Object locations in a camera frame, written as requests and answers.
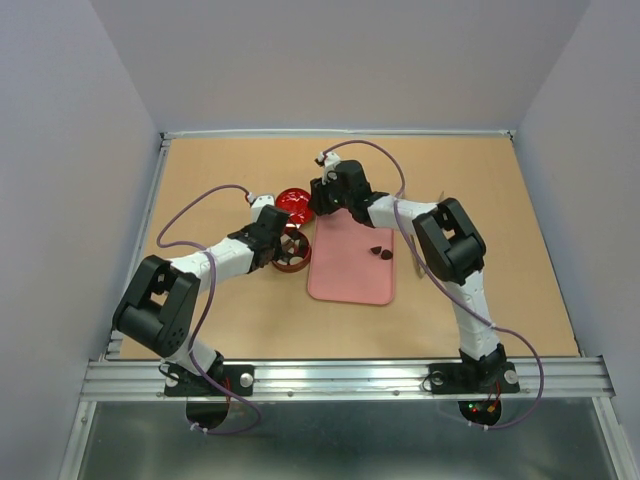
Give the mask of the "red round tin box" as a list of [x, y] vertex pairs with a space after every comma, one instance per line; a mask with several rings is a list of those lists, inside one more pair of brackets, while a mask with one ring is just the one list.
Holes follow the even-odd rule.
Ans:
[[307, 236], [294, 227], [286, 227], [282, 236], [281, 254], [272, 260], [272, 265], [283, 273], [303, 270], [311, 260], [312, 248]]

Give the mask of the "red embossed tin lid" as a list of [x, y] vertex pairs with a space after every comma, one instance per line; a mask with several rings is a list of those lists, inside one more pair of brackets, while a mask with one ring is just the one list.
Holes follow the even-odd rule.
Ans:
[[302, 188], [292, 187], [279, 193], [275, 199], [275, 205], [289, 213], [289, 223], [300, 227], [310, 223], [314, 218], [314, 212], [309, 207], [311, 195]]

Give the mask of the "metal serving tongs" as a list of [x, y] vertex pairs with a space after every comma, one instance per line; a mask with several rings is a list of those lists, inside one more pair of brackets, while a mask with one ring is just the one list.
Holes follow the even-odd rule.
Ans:
[[[442, 191], [438, 197], [437, 200], [435, 201], [431, 201], [431, 202], [418, 202], [415, 201], [415, 203], [420, 207], [424, 207], [424, 206], [432, 206], [434, 204], [437, 204], [439, 202], [441, 202], [443, 199], [445, 198], [445, 192]], [[425, 276], [428, 276], [430, 279], [434, 279], [435, 276], [433, 275], [433, 273], [426, 268], [426, 260], [423, 258], [422, 254], [421, 254], [421, 250], [419, 245], [416, 242], [416, 237], [414, 233], [410, 233], [409, 234], [409, 245], [415, 250], [415, 252], [413, 253], [413, 265], [414, 265], [414, 269], [416, 271], [416, 274], [418, 275], [418, 277], [420, 279], [424, 278]]]

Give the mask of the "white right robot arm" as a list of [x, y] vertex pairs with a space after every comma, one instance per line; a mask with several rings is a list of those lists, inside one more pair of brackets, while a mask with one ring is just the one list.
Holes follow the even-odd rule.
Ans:
[[414, 202], [374, 191], [356, 160], [331, 154], [316, 163], [323, 173], [310, 182], [311, 210], [323, 216], [344, 209], [361, 225], [400, 232], [411, 248], [421, 249], [425, 273], [452, 301], [460, 361], [431, 364], [427, 389], [440, 395], [519, 392], [515, 366], [490, 320], [486, 244], [459, 201]]

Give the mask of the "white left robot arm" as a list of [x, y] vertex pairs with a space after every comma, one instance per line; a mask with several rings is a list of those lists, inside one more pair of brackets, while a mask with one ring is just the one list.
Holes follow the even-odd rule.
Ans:
[[218, 284], [281, 256], [288, 219], [286, 211], [265, 204], [252, 211], [251, 223], [211, 247], [173, 260], [144, 258], [115, 309], [113, 329], [182, 368], [199, 393], [227, 394], [221, 355], [191, 329], [197, 298], [205, 291], [210, 308]]

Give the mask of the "pink plastic tray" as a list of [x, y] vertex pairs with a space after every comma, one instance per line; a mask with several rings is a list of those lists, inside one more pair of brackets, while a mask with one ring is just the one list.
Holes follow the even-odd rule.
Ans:
[[361, 225], [345, 210], [318, 217], [307, 282], [310, 296], [321, 301], [389, 304], [395, 295], [394, 260], [372, 254], [374, 246], [393, 252], [394, 232]]

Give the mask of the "aluminium mounting rail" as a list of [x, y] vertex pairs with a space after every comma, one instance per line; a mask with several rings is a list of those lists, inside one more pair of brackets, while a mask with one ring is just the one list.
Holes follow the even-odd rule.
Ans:
[[[428, 381], [433, 359], [254, 361], [256, 403], [322, 400], [462, 400], [478, 393], [442, 394]], [[91, 362], [80, 399], [87, 402], [223, 401], [211, 389], [192, 390], [163, 376], [157, 361]], [[542, 397], [612, 398], [615, 390], [598, 357], [545, 357]]]

